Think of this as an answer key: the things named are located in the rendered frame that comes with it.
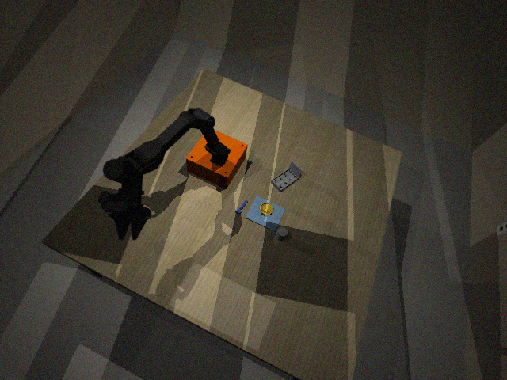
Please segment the olive-yellow round plate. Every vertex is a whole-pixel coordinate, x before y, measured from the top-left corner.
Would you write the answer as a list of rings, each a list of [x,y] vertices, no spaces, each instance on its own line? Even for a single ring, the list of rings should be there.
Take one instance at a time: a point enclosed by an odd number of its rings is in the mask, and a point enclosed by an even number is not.
[[[270,215],[273,212],[273,206],[271,203],[262,203],[260,206],[260,211],[264,215]]]

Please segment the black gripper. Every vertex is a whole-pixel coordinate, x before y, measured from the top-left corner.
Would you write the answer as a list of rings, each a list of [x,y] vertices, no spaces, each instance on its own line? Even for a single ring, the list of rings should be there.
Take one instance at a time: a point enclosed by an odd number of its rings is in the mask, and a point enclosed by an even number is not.
[[[125,239],[128,226],[131,223],[132,240],[135,241],[141,229],[151,217],[151,210],[141,204],[141,195],[144,195],[141,186],[121,185],[121,201],[109,201],[105,205],[105,212],[114,219],[118,236],[121,241]]]

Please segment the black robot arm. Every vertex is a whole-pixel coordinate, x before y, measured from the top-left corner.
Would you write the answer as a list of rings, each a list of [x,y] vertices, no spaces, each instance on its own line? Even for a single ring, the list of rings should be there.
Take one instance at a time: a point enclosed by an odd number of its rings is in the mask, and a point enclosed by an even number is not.
[[[204,147],[212,155],[210,162],[219,166],[226,163],[231,149],[223,145],[214,130],[215,118],[201,108],[189,108],[183,111],[157,138],[144,142],[123,157],[107,161],[103,168],[106,178],[121,185],[137,185],[142,187],[143,174],[156,170],[163,161],[165,152],[190,128],[200,129],[207,144]],[[109,201],[121,201],[121,190],[112,195],[103,191],[98,202],[102,209]]]

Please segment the blue rectangular mat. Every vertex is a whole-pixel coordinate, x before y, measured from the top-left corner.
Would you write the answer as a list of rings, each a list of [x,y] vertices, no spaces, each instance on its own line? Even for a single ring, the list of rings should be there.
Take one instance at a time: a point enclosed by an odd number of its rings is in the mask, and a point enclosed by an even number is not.
[[[271,203],[273,206],[272,214],[264,215],[260,211],[260,206],[262,203],[271,202],[266,199],[262,199],[259,196],[256,196],[245,218],[275,232],[285,209],[274,203]]]

